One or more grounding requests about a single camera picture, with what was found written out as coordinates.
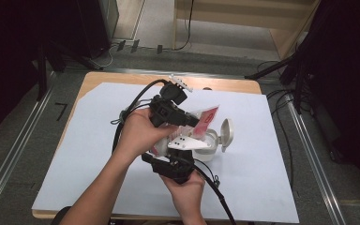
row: small white object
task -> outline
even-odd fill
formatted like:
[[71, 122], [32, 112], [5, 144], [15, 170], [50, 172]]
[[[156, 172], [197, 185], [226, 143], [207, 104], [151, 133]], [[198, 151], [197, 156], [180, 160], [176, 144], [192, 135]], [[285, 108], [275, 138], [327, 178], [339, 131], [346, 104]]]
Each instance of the small white object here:
[[208, 148], [206, 142], [190, 138], [188, 136], [179, 136], [171, 141], [171, 148], [178, 150], [193, 150], [200, 148]]
[[187, 89], [189, 92], [192, 92], [192, 87], [188, 87], [182, 80], [175, 78], [173, 74], [169, 75], [169, 78], [183, 88]]

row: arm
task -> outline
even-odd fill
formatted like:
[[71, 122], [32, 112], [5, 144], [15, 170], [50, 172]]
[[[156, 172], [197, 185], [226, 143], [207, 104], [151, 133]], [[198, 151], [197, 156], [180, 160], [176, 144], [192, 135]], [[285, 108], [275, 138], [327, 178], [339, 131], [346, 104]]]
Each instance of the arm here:
[[124, 125], [112, 156], [97, 178], [61, 221], [64, 224], [107, 224], [129, 165], [158, 140], [175, 132], [176, 126], [154, 127], [149, 109], [133, 112]]
[[198, 172], [192, 172], [186, 183], [179, 185], [172, 179], [161, 176], [172, 194], [174, 207], [185, 225], [206, 224], [201, 214], [201, 200], [205, 181]]

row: forearm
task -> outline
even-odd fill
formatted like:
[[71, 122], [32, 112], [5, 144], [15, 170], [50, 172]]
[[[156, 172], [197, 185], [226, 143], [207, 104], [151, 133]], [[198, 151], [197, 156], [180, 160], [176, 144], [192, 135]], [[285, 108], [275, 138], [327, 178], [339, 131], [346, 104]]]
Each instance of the forearm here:
[[131, 162], [115, 151], [60, 224], [107, 224]]
[[181, 217], [184, 225], [206, 225], [205, 220], [201, 213], [196, 214], [192, 217]]

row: black cable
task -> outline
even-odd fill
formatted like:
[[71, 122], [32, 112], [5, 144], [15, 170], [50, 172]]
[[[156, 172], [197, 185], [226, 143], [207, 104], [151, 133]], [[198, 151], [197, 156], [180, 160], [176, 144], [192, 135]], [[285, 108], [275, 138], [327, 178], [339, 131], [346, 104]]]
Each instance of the black cable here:
[[205, 166], [207, 168], [207, 170], [209, 170], [210, 174], [212, 175], [212, 180], [215, 180], [215, 176], [213, 175], [212, 171], [210, 170], [210, 168], [202, 161], [200, 161], [199, 159], [194, 158], [194, 160], [200, 162], [203, 166]]
[[279, 63], [279, 61], [265, 61], [265, 62], [262, 62], [260, 63], [257, 67], [256, 67], [256, 71], [257, 72], [260, 72], [259, 68], [264, 65], [264, 64], [267, 64], [267, 63]]
[[144, 89], [139, 93], [138, 96], [136, 96], [133, 100], [133, 102], [127, 107], [127, 110], [122, 113], [121, 122], [118, 124], [118, 127], [116, 127], [115, 136], [113, 138], [113, 144], [112, 144], [112, 152], [115, 150], [116, 145], [118, 144], [119, 137], [121, 136], [122, 128], [124, 127], [125, 121], [127, 120], [128, 116], [130, 115], [131, 111], [133, 110], [134, 106], [136, 105], [137, 101], [144, 95], [144, 93], [150, 89], [153, 85], [157, 83], [168, 83], [168, 81], [159, 79], [153, 82], [150, 82], [148, 85], [144, 87]]
[[218, 186], [220, 185], [220, 181], [218, 180], [218, 176], [217, 175], [213, 175], [212, 170], [210, 170], [210, 168], [202, 161], [200, 161], [199, 159], [194, 158], [194, 160], [200, 162], [203, 166], [205, 166], [207, 168], [207, 170], [210, 172], [210, 174], [212, 175], [212, 180], [213, 183], [215, 184], [216, 188], [218, 188]]
[[203, 170], [201, 170], [196, 165], [193, 165], [192, 168], [197, 170], [200, 173], [200, 175], [203, 176], [203, 178], [206, 180], [206, 182], [210, 186], [210, 188], [212, 188], [213, 191], [215, 191], [216, 195], [218, 196], [218, 199], [220, 200], [221, 205], [223, 206], [224, 210], [226, 211], [226, 213], [230, 219], [231, 224], [236, 225], [235, 219], [233, 218], [233, 214], [231, 213], [230, 208], [227, 205], [227, 203], [224, 199], [224, 196], [221, 194], [220, 190], [218, 190], [218, 188], [215, 186], [213, 181], [209, 178], [208, 175], [206, 175], [206, 173], [203, 172]]
[[177, 49], [173, 49], [174, 51], [180, 51], [182, 49], [184, 49], [184, 47], [187, 46], [188, 42], [189, 42], [189, 38], [191, 37], [191, 20], [192, 20], [192, 9], [194, 8], [194, 0], [191, 1], [191, 10], [189, 11], [189, 19], [188, 19], [188, 37], [187, 37], [187, 41], [186, 43]]
[[[291, 144], [290, 144], [290, 142], [289, 142], [289, 138], [288, 138], [288, 134], [286, 133], [286, 131], [285, 131], [285, 127], [283, 126], [283, 124], [282, 124], [282, 120], [280, 119], [280, 117], [279, 117], [279, 112], [278, 112], [278, 110], [280, 109], [279, 108], [279, 102], [280, 102], [280, 100], [283, 98], [283, 97], [285, 97], [286, 95], [288, 95], [289, 93], [288, 92], [286, 92], [285, 94], [283, 94], [278, 100], [277, 100], [277, 103], [276, 103], [276, 109], [273, 111], [273, 113], [277, 113], [277, 120], [278, 120], [278, 122], [279, 122], [279, 125], [280, 125], [280, 127], [281, 127], [281, 129], [282, 129], [282, 132], [283, 132], [283, 135], [284, 135], [284, 137], [285, 137], [285, 141], [286, 141], [286, 144], [287, 144], [287, 146], [288, 146], [288, 151], [289, 151], [289, 160], [290, 160], [290, 163], [291, 163], [291, 165], [290, 165], [290, 171], [291, 171], [291, 178], [290, 178], [290, 185], [291, 185], [291, 189], [293, 189], [293, 178], [294, 178], [294, 169], [293, 169], [293, 151], [292, 151], [292, 148], [291, 148]], [[285, 101], [285, 102], [283, 102], [282, 103], [282, 107], [284, 107], [284, 106], [286, 106], [290, 101], [292, 101], [292, 100], [287, 100], [287, 101]]]

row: white lid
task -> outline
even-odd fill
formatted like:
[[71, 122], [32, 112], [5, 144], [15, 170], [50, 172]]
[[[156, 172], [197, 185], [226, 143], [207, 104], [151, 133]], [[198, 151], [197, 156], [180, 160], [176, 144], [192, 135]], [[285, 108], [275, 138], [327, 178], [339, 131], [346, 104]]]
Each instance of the white lid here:
[[221, 143], [221, 151], [225, 152], [226, 148], [233, 141], [233, 120], [225, 119], [221, 125], [219, 143]]

